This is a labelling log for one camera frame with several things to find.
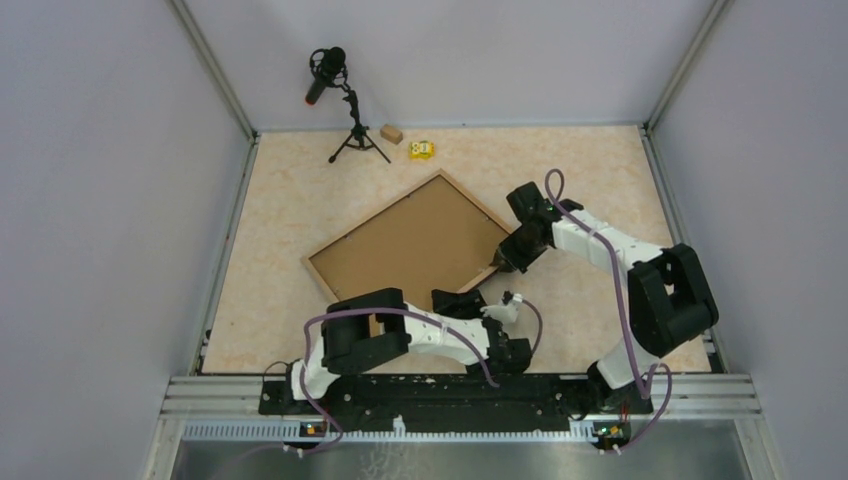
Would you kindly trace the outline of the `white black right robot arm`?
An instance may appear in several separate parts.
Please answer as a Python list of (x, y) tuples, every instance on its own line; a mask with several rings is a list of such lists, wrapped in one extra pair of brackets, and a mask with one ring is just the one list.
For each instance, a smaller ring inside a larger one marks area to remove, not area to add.
[(701, 262), (685, 243), (661, 247), (596, 218), (570, 199), (553, 202), (529, 182), (506, 197), (519, 227), (497, 247), (493, 262), (524, 273), (545, 251), (574, 254), (613, 279), (622, 339), (589, 369), (589, 404), (612, 412), (627, 386), (682, 344), (713, 327), (719, 312)]

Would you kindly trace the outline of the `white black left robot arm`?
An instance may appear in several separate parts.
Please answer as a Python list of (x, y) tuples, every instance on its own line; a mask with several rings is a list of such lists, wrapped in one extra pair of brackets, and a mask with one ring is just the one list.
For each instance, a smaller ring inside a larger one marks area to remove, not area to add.
[(511, 338), (505, 326), (518, 319), (525, 299), (505, 292), (487, 303), (478, 290), (434, 289), (432, 308), (408, 302), (399, 288), (385, 288), (332, 304), (304, 326), (306, 351), (287, 369), (283, 401), (297, 413), (319, 404), (343, 376), (371, 371), (409, 353), (452, 359), (487, 381), (525, 372), (538, 339)]

